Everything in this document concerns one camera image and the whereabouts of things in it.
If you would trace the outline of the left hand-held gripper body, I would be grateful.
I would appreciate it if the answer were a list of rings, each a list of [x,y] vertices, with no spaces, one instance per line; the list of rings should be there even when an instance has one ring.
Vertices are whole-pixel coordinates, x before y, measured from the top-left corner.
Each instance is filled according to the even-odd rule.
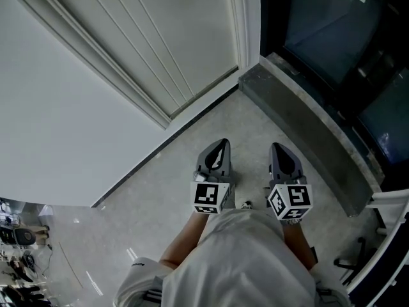
[[[233,171],[193,172],[190,183],[190,202],[198,214],[221,214],[233,193]]]

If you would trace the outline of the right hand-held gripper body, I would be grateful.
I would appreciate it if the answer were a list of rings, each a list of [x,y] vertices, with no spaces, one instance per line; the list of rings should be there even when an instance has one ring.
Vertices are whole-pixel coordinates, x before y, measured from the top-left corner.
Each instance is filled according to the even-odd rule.
[[[302,170],[292,174],[270,172],[266,207],[279,221],[301,221],[313,207],[312,186]]]

